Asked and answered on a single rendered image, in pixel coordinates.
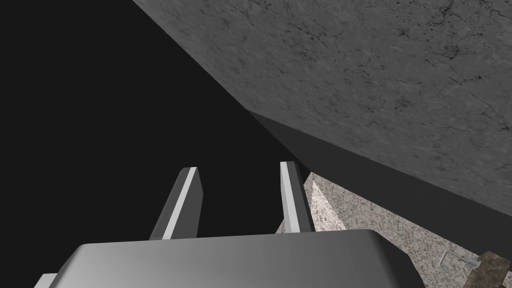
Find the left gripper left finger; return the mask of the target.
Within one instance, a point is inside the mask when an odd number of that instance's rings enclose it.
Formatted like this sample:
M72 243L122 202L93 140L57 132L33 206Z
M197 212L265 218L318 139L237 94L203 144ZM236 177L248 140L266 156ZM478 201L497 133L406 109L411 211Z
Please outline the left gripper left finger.
M198 168L181 169L149 239L196 238L203 196Z

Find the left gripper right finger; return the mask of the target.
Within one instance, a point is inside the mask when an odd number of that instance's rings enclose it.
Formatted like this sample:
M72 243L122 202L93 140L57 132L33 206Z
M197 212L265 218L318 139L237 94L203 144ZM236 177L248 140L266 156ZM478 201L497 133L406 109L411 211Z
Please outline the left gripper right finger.
M282 161L279 175L284 232L315 232L299 166L294 161Z

